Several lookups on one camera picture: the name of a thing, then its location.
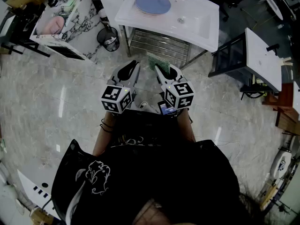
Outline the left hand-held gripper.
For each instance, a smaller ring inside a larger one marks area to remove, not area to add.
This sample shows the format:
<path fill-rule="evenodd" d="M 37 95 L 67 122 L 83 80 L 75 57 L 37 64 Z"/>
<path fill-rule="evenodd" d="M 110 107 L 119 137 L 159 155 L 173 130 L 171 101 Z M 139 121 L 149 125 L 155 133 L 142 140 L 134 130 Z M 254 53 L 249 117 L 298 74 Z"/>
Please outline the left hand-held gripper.
<path fill-rule="evenodd" d="M 139 73 L 140 63 L 136 60 L 114 71 L 113 77 L 107 82 L 101 96 L 101 102 L 106 111 L 122 114 L 131 107 Z"/>

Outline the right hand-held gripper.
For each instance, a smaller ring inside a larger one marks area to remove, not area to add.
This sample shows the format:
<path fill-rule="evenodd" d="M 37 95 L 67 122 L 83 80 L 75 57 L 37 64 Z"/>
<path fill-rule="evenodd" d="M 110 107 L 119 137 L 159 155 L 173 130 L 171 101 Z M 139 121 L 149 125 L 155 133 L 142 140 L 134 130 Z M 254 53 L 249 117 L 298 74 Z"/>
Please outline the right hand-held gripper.
<path fill-rule="evenodd" d="M 179 68 L 170 64 L 170 71 L 166 72 L 160 66 L 155 65 L 155 72 L 163 91 L 162 97 L 166 103 L 176 110 L 191 106 L 195 89 Z"/>

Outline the green scrubbing sponge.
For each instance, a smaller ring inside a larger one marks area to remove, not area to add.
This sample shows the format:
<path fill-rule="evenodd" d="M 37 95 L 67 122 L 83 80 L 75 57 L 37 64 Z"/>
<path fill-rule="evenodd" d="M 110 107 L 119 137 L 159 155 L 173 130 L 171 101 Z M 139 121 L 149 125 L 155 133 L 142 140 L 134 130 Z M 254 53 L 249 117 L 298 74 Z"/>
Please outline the green scrubbing sponge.
<path fill-rule="evenodd" d="M 155 66 L 161 68 L 167 75 L 170 74 L 170 62 L 160 58 L 159 56 L 146 52 L 148 58 L 148 64 L 151 70 L 155 70 Z"/>

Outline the large blue plate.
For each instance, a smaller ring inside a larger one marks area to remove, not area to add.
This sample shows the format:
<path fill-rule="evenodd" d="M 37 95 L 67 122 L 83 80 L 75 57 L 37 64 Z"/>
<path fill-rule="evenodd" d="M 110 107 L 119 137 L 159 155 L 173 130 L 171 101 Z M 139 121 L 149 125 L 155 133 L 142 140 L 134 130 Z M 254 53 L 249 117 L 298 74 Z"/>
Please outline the large blue plate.
<path fill-rule="evenodd" d="M 171 9 L 169 0 L 135 0 L 136 6 L 151 15 L 162 15 Z"/>

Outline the person's left forearm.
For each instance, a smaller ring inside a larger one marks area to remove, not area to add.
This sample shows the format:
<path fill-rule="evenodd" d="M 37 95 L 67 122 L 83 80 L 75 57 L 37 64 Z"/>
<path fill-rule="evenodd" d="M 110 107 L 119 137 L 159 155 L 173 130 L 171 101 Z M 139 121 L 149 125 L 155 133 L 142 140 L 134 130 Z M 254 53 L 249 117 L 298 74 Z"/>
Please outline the person's left forearm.
<path fill-rule="evenodd" d="M 111 112 L 106 112 L 101 120 L 100 131 L 92 155 L 98 157 L 105 151 L 112 138 L 115 122 L 116 117 Z"/>

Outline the small black screen device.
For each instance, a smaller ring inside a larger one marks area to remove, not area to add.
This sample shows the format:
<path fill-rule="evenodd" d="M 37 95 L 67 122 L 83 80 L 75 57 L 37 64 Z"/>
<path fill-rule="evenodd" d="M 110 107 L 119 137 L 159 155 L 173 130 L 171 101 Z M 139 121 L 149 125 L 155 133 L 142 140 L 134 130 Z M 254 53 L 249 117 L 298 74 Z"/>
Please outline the small black screen device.
<path fill-rule="evenodd" d="M 162 115 L 175 115 L 177 112 L 176 109 L 174 109 L 166 101 L 160 101 L 157 103 L 157 105 Z"/>

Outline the metal sink stand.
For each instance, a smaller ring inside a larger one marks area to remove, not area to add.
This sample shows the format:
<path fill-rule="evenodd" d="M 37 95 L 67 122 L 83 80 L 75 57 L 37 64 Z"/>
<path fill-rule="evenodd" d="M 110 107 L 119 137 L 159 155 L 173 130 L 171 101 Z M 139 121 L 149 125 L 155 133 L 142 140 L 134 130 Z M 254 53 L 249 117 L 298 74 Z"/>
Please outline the metal sink stand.
<path fill-rule="evenodd" d="M 177 68 L 183 70 L 208 52 L 203 50 L 196 56 L 191 57 L 192 44 L 189 42 L 139 28 L 133 28 L 131 33 L 128 34 L 124 25 L 120 25 L 119 29 L 129 58 L 132 56 L 131 49 L 146 51 L 174 62 Z"/>

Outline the white ceramic sink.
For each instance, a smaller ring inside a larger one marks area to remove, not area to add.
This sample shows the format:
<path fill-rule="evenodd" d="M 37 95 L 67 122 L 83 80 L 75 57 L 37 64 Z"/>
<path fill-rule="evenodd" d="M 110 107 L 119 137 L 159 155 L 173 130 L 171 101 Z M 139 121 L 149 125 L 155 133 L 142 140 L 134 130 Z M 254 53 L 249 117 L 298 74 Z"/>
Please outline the white ceramic sink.
<path fill-rule="evenodd" d="M 218 48 L 219 6 L 209 0 L 169 0 L 162 15 L 141 11 L 135 0 L 124 0 L 115 21 L 118 25 L 149 30 L 189 42 L 210 52 Z M 184 19 L 180 24 L 178 18 Z"/>

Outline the marble pattern sink cabinet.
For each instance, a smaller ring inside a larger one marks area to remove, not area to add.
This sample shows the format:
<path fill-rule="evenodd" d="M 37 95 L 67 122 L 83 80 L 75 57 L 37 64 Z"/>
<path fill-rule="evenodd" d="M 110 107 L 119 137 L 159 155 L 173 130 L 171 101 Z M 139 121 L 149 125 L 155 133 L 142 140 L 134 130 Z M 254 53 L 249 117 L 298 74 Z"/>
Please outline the marble pattern sink cabinet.
<path fill-rule="evenodd" d="M 68 10 L 64 5 L 46 6 L 30 40 L 66 58 L 95 63 L 101 47 L 97 35 L 104 26 L 92 0 L 76 0 L 75 5 Z M 65 20 L 62 31 L 59 34 L 42 35 L 43 28 L 55 16 L 62 16 Z"/>

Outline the person's black printed shirt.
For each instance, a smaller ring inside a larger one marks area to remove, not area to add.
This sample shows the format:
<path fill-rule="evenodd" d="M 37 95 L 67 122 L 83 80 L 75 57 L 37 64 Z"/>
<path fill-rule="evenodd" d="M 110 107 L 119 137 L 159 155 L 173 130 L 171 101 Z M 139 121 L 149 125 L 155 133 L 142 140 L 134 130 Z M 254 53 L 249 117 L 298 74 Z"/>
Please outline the person's black printed shirt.
<path fill-rule="evenodd" d="M 173 224 L 239 222 L 238 179 L 213 141 L 186 140 L 175 119 L 131 110 L 111 137 L 98 156 L 77 140 L 66 150 L 51 196 L 67 225 L 131 225 L 149 200 Z"/>

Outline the pink basin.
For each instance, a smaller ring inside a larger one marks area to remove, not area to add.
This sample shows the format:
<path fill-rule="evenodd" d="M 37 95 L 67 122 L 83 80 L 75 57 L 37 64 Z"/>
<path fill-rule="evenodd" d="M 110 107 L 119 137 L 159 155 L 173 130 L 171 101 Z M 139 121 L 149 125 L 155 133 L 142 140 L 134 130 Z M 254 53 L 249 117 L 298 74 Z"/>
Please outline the pink basin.
<path fill-rule="evenodd" d="M 54 35 L 59 34 L 65 24 L 65 20 L 62 16 L 53 17 L 49 23 L 43 28 L 42 35 Z"/>

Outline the white rectangular washbasin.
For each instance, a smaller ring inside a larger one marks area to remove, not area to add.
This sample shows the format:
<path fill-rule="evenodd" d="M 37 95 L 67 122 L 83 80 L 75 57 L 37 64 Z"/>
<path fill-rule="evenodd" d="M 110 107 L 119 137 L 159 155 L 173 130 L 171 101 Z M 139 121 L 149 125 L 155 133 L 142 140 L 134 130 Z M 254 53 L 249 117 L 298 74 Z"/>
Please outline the white rectangular washbasin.
<path fill-rule="evenodd" d="M 269 47 L 251 29 L 245 28 L 246 38 L 246 69 L 262 80 L 273 91 L 282 89 L 282 73 L 280 58 L 273 50 L 267 51 Z"/>

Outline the black faucet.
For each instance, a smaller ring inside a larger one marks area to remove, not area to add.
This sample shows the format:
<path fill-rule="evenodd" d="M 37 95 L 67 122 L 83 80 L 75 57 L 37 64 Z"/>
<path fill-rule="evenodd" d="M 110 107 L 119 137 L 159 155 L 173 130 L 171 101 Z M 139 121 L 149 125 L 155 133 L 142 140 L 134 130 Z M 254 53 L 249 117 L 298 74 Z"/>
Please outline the black faucet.
<path fill-rule="evenodd" d="M 277 50 L 280 48 L 279 44 L 274 44 L 272 46 L 269 46 L 266 48 L 266 50 L 269 51 L 274 51 L 275 55 L 277 56 Z"/>

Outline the brown wooden cabinet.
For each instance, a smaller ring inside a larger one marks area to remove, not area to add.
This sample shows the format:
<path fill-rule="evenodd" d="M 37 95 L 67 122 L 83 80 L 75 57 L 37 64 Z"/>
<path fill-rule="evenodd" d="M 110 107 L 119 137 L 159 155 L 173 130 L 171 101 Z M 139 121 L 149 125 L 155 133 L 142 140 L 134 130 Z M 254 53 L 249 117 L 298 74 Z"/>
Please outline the brown wooden cabinet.
<path fill-rule="evenodd" d="M 276 127 L 300 136 L 300 88 L 296 82 L 282 84 L 278 93 L 269 92 L 262 104 L 277 112 Z"/>

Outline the white panel with holes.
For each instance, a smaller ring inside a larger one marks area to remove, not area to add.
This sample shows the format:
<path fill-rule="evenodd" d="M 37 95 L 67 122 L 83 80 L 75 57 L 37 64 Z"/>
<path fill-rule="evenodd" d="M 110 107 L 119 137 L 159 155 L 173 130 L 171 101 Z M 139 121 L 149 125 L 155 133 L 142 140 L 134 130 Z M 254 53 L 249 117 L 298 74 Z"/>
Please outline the white panel with holes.
<path fill-rule="evenodd" d="M 60 217 L 54 208 L 53 201 L 50 200 L 52 189 L 51 184 L 48 181 L 42 181 L 39 185 L 38 182 L 32 181 L 19 170 L 18 175 L 27 197 L 38 207 L 45 210 L 45 212 L 60 220 Z"/>

